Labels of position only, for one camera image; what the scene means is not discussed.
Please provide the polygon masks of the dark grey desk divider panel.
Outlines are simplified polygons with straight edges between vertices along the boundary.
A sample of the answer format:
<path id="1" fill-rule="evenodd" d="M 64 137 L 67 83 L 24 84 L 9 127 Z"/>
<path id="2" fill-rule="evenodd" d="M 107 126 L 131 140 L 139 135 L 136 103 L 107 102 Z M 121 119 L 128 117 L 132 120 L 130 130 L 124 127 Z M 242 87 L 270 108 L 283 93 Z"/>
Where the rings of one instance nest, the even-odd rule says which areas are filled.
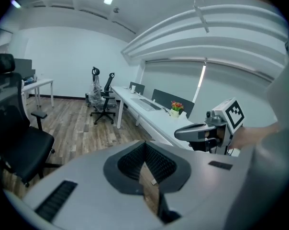
<path id="1" fill-rule="evenodd" d="M 130 85 L 129 85 L 129 89 L 131 90 L 132 89 L 132 86 L 135 86 L 135 89 L 134 89 L 134 92 L 135 93 L 138 93 L 140 95 L 143 95 L 144 94 L 144 90 L 145 90 L 145 86 L 142 85 L 142 84 L 138 84 L 136 82 L 130 82 Z"/>
<path id="2" fill-rule="evenodd" d="M 14 62 L 15 62 L 14 72 L 19 73 L 22 79 L 28 79 L 35 74 L 35 70 L 32 69 L 31 59 L 15 58 Z"/>
<path id="3" fill-rule="evenodd" d="M 151 100 L 152 101 L 155 100 L 156 103 L 164 106 L 167 109 L 171 109 L 171 103 L 173 101 L 181 103 L 184 106 L 184 108 L 179 111 L 179 114 L 185 112 L 187 118 L 190 117 L 194 107 L 194 103 L 192 101 L 188 101 L 186 99 L 169 94 L 167 92 L 160 91 L 158 89 L 154 89 Z"/>

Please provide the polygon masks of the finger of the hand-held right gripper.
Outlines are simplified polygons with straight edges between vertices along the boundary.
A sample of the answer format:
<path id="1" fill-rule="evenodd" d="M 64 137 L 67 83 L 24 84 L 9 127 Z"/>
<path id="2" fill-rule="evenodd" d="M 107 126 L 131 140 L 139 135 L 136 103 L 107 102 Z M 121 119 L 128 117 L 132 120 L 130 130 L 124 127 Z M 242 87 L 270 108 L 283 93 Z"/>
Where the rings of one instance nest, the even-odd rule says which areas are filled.
<path id="1" fill-rule="evenodd" d="M 174 136 L 182 141 L 204 141 L 215 129 L 216 126 L 207 123 L 191 124 L 177 129 Z"/>

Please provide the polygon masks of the potted artificial flowers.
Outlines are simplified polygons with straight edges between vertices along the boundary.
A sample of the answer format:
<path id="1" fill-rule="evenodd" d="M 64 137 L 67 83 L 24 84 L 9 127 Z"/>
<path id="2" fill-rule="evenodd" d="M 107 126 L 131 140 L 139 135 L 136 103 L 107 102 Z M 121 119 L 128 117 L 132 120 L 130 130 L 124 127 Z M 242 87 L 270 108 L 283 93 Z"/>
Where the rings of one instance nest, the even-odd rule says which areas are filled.
<path id="1" fill-rule="evenodd" d="M 171 102 L 170 115 L 172 117 L 179 117 L 179 112 L 182 109 L 184 109 L 184 105 L 183 104 L 181 104 L 179 102 L 172 101 Z"/>

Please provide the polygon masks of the plastic-wrapped office chair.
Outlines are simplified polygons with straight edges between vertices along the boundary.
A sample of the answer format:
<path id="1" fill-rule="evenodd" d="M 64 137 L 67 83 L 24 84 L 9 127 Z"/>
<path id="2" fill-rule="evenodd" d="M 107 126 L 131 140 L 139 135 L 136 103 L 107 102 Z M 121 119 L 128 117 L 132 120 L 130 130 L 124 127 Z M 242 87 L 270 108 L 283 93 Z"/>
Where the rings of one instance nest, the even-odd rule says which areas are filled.
<path id="1" fill-rule="evenodd" d="M 103 99 L 101 95 L 101 86 L 99 79 L 100 70 L 96 67 L 93 67 L 91 73 L 92 83 L 89 92 L 85 95 L 86 101 L 88 106 L 101 108 L 103 104 Z"/>

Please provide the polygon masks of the person's right forearm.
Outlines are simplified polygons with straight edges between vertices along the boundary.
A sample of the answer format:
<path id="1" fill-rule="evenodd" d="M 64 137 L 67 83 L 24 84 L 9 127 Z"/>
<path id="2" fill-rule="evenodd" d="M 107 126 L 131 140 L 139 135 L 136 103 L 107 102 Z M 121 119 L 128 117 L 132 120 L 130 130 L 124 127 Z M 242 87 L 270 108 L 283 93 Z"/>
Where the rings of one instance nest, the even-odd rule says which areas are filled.
<path id="1" fill-rule="evenodd" d="M 244 127 L 241 126 L 235 132 L 229 149 L 242 149 L 245 146 L 254 145 L 264 137 L 277 133 L 280 130 L 278 122 L 266 127 Z"/>

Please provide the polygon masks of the person's white shirt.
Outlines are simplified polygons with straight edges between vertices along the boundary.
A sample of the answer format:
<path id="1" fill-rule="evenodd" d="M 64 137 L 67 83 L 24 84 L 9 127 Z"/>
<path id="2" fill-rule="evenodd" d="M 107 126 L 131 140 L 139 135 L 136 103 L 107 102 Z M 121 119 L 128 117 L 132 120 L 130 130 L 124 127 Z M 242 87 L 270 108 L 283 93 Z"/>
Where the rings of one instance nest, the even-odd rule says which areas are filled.
<path id="1" fill-rule="evenodd" d="M 289 41 L 285 67 L 267 89 L 267 99 L 281 129 L 289 128 Z"/>

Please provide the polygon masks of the person's right hand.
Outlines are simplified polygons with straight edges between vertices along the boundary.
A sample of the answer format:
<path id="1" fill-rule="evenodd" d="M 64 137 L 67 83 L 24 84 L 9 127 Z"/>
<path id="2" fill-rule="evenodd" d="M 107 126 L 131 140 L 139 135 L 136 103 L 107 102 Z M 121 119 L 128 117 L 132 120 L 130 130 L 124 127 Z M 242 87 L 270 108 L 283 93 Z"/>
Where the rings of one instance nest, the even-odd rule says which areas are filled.
<path id="1" fill-rule="evenodd" d="M 205 138 L 216 138 L 223 140 L 225 136 L 225 127 L 217 127 L 205 132 Z"/>

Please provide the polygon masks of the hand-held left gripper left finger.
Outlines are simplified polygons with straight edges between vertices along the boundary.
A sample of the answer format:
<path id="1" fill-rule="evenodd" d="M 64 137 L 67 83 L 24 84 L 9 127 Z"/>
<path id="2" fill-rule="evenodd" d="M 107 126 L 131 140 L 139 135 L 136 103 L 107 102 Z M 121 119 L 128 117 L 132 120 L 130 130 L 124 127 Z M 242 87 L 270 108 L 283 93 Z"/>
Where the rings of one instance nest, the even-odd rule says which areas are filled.
<path id="1" fill-rule="evenodd" d="M 103 166 L 109 156 L 135 145 L 129 142 L 72 159 L 37 182 L 23 197 L 35 210 L 62 181 L 77 184 L 52 224 L 66 230 L 156 230 L 163 227 L 142 195 L 116 190 L 105 178 Z"/>

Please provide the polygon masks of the black mesh office chair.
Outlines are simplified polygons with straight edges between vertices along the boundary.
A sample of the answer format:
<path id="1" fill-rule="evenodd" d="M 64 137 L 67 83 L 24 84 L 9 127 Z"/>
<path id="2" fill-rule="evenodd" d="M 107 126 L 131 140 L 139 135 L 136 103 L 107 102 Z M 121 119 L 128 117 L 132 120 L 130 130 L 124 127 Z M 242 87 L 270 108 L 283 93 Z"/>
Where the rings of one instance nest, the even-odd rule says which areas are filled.
<path id="1" fill-rule="evenodd" d="M 114 109 L 117 107 L 115 97 L 110 95 L 111 93 L 113 93 L 113 91 L 111 91 L 110 88 L 111 88 L 111 82 L 112 82 L 114 77 L 115 77 L 115 73 L 111 72 L 109 74 L 108 80 L 107 80 L 104 88 L 101 88 L 101 95 L 102 95 L 102 99 L 103 99 L 102 107 L 101 108 L 93 107 L 94 111 L 89 114 L 90 116 L 94 116 L 94 115 L 99 116 L 94 121 L 94 125 L 97 125 L 98 121 L 103 117 L 108 118 L 110 120 L 111 124 L 114 124 L 114 120 L 113 120 L 112 116 L 115 117 L 116 113 L 110 111 L 111 109 Z"/>
<path id="2" fill-rule="evenodd" d="M 55 152 L 54 137 L 42 129 L 47 114 L 32 112 L 38 127 L 30 125 L 22 103 L 22 77 L 14 70 L 13 55 L 0 54 L 0 163 L 28 187 L 36 175 L 43 178 L 44 168 L 61 165 L 47 163 L 49 154 Z"/>

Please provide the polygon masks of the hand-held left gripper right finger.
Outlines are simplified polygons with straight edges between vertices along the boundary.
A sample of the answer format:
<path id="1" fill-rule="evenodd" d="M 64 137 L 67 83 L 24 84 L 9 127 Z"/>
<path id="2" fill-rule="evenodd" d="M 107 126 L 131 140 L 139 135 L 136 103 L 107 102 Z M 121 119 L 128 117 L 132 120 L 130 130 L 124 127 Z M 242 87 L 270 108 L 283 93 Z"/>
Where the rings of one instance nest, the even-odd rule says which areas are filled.
<path id="1" fill-rule="evenodd" d="M 146 224 L 245 224 L 251 149 L 231 157 L 146 142 L 145 158 L 159 184 L 157 215 L 147 213 Z"/>

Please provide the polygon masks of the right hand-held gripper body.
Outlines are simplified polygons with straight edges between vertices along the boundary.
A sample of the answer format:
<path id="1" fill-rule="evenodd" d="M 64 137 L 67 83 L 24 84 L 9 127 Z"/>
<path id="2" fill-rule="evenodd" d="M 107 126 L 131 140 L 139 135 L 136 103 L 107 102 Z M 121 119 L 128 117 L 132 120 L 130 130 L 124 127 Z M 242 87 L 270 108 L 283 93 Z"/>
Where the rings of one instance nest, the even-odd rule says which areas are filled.
<path id="1" fill-rule="evenodd" d="M 223 101 L 210 111 L 206 112 L 205 122 L 217 127 L 225 127 L 223 140 L 205 138 L 204 141 L 191 141 L 189 145 L 193 150 L 226 155 L 234 133 L 243 125 L 244 113 L 236 100 L 230 98 Z"/>

